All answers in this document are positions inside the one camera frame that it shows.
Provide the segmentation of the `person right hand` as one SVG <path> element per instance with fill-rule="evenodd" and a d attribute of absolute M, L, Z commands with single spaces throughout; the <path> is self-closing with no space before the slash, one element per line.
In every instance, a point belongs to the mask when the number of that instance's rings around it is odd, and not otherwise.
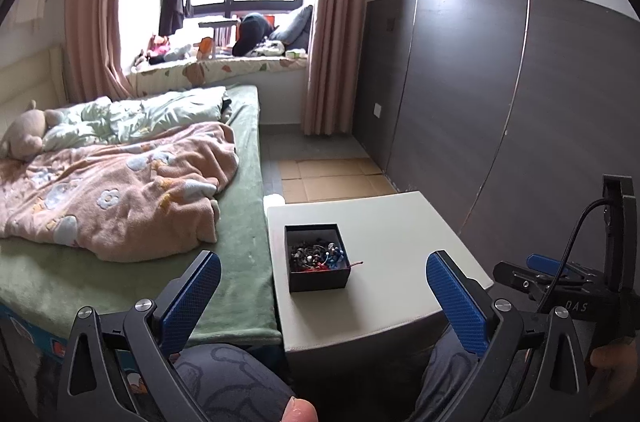
<path fill-rule="evenodd" d="M 622 399 L 639 373 L 637 340 L 625 340 L 596 348 L 590 357 L 596 372 L 590 384 L 593 409 L 600 411 Z"/>

